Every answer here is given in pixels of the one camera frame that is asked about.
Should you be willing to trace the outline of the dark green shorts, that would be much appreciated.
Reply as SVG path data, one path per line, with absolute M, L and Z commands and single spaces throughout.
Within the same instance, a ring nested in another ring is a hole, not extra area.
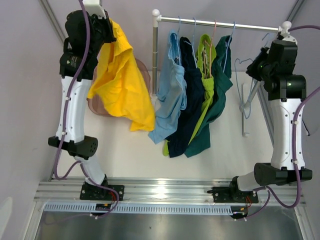
M 214 122 L 223 113 L 226 106 L 226 92 L 233 86 L 231 82 L 231 49 L 230 35 L 220 38 L 215 47 L 216 58 L 211 65 L 214 84 L 212 89 L 213 102 L 209 106 L 199 131 L 191 141 L 184 154 L 190 158 L 211 147 L 210 123 Z

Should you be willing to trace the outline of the yellow shorts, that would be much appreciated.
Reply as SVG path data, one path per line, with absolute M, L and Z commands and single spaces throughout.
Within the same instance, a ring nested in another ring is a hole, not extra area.
M 155 128 L 155 110 L 134 49 L 120 25 L 111 23 L 116 40 L 102 46 L 97 76 L 87 97 L 99 96 L 111 116 L 131 120 L 130 131 L 151 132 Z

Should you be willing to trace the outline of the lime green shorts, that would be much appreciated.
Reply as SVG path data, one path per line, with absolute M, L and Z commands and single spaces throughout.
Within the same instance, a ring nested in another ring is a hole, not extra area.
M 202 124 L 204 117 L 205 117 L 207 111 L 209 110 L 209 107 L 213 103 L 214 90 L 212 89 L 212 87 L 214 86 L 214 77 L 213 77 L 213 74 L 211 73 L 212 77 L 205 79 L 205 75 L 204 75 L 204 71 L 203 71 L 202 52 L 203 52 L 204 46 L 201 43 L 201 40 L 203 38 L 207 38 L 207 41 L 210 42 L 210 36 L 208 34 L 203 34 L 200 37 L 200 42 L 198 44 L 197 50 L 194 50 L 192 48 L 194 60 L 196 62 L 196 66 L 200 69 L 200 72 L 201 72 L 201 80 L 202 80 L 202 85 L 204 87 L 204 98 L 203 98 L 203 102 L 202 102 L 202 106 L 201 106 L 201 114 L 200 114 L 199 120 L 195 126 L 195 130 L 193 131 L 193 134 L 192 134 L 192 137 L 191 137 L 189 144 L 196 137 L 196 134 L 200 129 L 200 125 Z M 213 45 L 212 46 L 212 61 L 211 61 L 212 63 L 213 63 L 214 59 L 216 58 L 216 56 L 217 56 L 217 52 L 216 52 L 216 49 Z

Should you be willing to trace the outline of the pink wire hanger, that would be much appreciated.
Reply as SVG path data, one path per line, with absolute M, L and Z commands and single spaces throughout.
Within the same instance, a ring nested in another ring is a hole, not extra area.
M 217 30 L 217 20 L 214 21 L 214 29 L 210 38 L 210 42 L 207 41 L 207 38 L 203 38 L 201 40 L 201 43 L 203 44 L 203 50 L 202 50 L 202 69 L 204 72 L 204 78 L 208 79 L 212 77 L 212 70 L 211 70 L 211 64 L 212 64 L 212 47 L 213 47 L 213 40 L 214 36 Z

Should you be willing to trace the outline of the navy blue shorts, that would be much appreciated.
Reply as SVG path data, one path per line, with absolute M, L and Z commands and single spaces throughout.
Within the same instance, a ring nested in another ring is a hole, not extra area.
M 178 157 L 186 151 L 201 115 L 204 100 L 202 74 L 196 65 L 193 48 L 187 37 L 179 40 L 181 63 L 184 67 L 186 82 L 186 108 L 180 112 L 177 130 L 166 138 L 162 154 L 171 158 Z

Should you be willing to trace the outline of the light blue shorts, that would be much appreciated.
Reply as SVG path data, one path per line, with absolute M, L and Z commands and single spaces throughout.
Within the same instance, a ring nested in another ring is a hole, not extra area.
M 155 112 L 155 128 L 148 134 L 155 144 L 176 132 L 181 111 L 187 107 L 187 83 L 184 74 L 179 35 L 172 30 L 168 34 L 156 93 L 159 108 Z

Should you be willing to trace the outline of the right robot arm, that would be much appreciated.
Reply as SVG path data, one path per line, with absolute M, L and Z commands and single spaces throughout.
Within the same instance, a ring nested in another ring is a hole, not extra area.
M 235 176 L 227 187 L 212 187 L 216 203 L 257 203 L 257 193 L 267 190 L 285 208 L 296 207 L 301 198 L 301 183 L 313 172 L 305 167 L 302 153 L 302 115 L 308 100 L 307 82 L 294 74 L 298 42 L 291 36 L 278 36 L 270 47 L 263 47 L 247 67 L 246 74 L 263 83 L 273 118 L 273 153 L 270 162 L 256 163 L 252 172 Z M 272 185 L 297 185 L 296 199 L 287 205 L 272 190 Z

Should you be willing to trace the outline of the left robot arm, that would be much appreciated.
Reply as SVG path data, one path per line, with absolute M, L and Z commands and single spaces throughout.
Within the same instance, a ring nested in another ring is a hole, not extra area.
M 58 175 L 61 153 L 66 151 L 74 158 L 72 167 L 80 165 L 85 176 L 81 200 L 118 202 L 123 200 L 124 186 L 108 183 L 96 155 L 98 139 L 84 132 L 87 95 L 98 65 L 98 54 L 103 44 L 114 43 L 116 38 L 108 13 L 99 0 L 81 0 L 79 4 L 81 9 L 66 17 L 67 38 L 59 60 L 61 112 L 56 134 L 48 139 L 49 146 L 56 148 L 53 175 L 57 180 L 67 178 L 68 173 Z

